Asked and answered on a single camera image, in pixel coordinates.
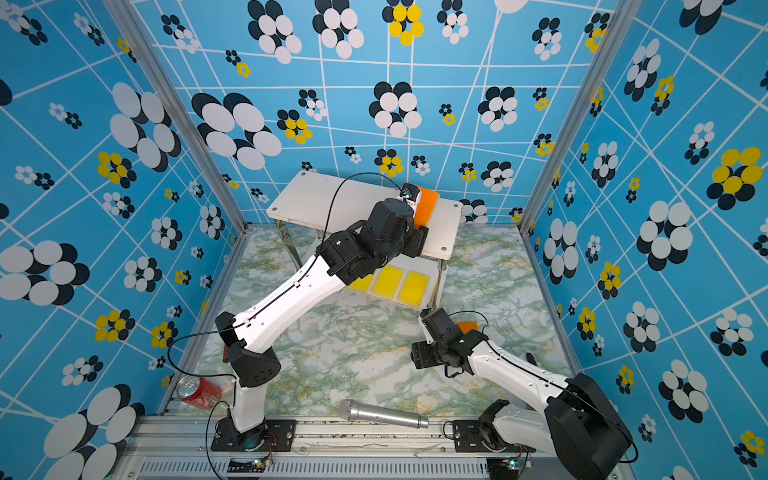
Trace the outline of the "orange sponge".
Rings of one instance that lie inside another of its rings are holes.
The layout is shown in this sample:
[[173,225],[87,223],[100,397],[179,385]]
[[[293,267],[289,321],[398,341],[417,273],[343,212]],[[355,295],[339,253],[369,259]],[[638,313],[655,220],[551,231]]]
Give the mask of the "orange sponge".
[[426,188],[419,188],[419,200],[414,214],[414,226],[416,229],[426,227],[433,215],[440,199],[438,192]]
[[466,334],[470,331],[479,331],[480,328],[478,324],[474,321],[470,322],[458,322],[457,326],[460,328],[461,332]]

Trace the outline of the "yellow sponge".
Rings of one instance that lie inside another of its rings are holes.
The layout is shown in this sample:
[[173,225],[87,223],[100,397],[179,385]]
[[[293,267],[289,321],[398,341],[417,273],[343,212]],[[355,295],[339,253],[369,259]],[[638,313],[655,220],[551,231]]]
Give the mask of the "yellow sponge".
[[367,275],[363,278],[355,280],[352,284],[349,285],[349,289],[357,292],[367,293],[370,289],[372,281],[373,275]]
[[372,286],[372,294],[384,299],[393,299],[404,277],[404,270],[395,266],[386,266],[380,270]]
[[430,277],[428,275],[416,271],[409,272],[403,283],[398,300],[414,308],[419,307],[429,282]]

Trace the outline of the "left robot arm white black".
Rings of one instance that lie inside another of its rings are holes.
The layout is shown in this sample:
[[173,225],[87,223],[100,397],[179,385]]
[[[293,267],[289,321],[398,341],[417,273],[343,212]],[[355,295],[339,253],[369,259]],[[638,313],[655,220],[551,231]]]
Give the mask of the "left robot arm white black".
[[393,259],[422,253],[428,230],[416,226],[417,208],[413,200],[377,202],[366,220],[324,239],[306,265],[256,305],[219,314],[216,326],[236,378],[229,418],[237,433],[260,435],[265,430],[267,384],[281,369],[273,344],[288,327]]

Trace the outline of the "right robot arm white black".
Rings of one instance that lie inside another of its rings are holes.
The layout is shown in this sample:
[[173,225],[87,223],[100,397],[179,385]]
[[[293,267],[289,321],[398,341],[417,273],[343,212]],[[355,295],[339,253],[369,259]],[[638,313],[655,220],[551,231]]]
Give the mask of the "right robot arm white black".
[[425,309],[425,334],[411,347],[418,369],[441,367],[490,381],[522,401],[498,399],[468,433],[454,424],[457,449],[555,456],[575,479],[606,479],[634,448],[632,435],[601,387],[579,373],[569,378],[517,357],[476,329],[463,331],[444,309]]

